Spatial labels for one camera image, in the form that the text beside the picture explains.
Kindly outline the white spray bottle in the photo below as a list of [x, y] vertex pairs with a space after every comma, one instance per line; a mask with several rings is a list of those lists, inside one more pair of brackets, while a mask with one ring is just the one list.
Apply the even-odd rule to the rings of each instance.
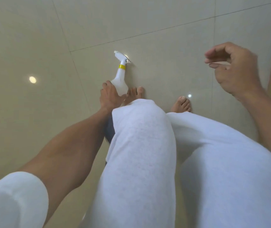
[[111, 83], [115, 86], [119, 96], [127, 94], [129, 88], [125, 83], [126, 64], [131, 63], [129, 58], [119, 51], [114, 51], [115, 57], [120, 61], [115, 78]]

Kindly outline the person's right hand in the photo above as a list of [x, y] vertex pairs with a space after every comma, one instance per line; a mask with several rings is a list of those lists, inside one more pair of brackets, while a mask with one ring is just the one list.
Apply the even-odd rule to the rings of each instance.
[[204, 55], [206, 64], [231, 65], [228, 70], [214, 70], [214, 73], [217, 82], [232, 96], [263, 89], [259, 78], [258, 57], [250, 50], [225, 42], [212, 47]]

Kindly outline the person's right foot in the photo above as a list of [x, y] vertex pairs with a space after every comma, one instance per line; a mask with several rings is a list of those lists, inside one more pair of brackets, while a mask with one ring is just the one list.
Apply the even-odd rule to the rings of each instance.
[[177, 99], [177, 101], [173, 104], [170, 109], [170, 112], [174, 113], [183, 113], [183, 112], [190, 112], [192, 113], [191, 102], [185, 96], [181, 96]]

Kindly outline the person's foot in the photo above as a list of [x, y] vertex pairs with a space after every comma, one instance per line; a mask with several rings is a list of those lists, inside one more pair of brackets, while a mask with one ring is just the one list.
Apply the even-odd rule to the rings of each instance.
[[190, 112], [192, 113], [191, 102], [185, 96], [181, 96], [177, 99], [177, 101], [173, 104], [170, 109], [170, 112], [174, 113], [183, 113], [183, 112]]
[[143, 87], [130, 88], [127, 92], [127, 97], [123, 101], [123, 106], [127, 106], [137, 99], [145, 99], [145, 89]]

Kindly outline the person's left forearm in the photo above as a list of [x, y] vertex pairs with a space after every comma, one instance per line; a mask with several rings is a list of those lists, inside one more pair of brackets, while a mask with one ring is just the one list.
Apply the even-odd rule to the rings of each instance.
[[46, 187], [49, 205], [44, 225], [65, 197], [88, 177], [112, 111], [113, 108], [101, 107], [89, 118], [67, 127], [19, 169], [35, 175]]

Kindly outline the person's left hand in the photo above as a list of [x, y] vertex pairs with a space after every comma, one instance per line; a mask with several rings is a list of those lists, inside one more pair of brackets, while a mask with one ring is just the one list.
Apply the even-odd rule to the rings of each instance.
[[111, 112], [122, 105], [118, 102], [119, 95], [115, 86], [109, 80], [102, 84], [100, 93], [100, 110]]

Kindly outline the white shirt sleeve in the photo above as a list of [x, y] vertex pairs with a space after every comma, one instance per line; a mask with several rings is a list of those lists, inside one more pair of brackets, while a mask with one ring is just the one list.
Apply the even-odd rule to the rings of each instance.
[[0, 228], [43, 228], [49, 206], [43, 182], [27, 172], [0, 180]]

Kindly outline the person's left foot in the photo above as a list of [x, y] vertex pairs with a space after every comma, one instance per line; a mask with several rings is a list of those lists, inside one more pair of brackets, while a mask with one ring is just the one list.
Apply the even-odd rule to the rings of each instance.
[[127, 97], [123, 101], [123, 106], [127, 106], [137, 99], [145, 99], [145, 89], [143, 87], [130, 88], [127, 92]]

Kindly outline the person's right forearm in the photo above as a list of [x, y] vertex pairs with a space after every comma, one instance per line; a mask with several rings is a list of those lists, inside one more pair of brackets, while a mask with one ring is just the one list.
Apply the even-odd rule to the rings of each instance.
[[235, 96], [252, 116], [259, 134], [271, 152], [271, 98], [263, 89]]

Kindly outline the white trousers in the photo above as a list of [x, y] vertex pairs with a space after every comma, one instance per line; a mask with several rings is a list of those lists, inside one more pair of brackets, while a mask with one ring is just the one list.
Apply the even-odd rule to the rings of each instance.
[[174, 228], [180, 182], [195, 228], [271, 228], [271, 153], [237, 130], [137, 99], [112, 112], [115, 134], [78, 228]]

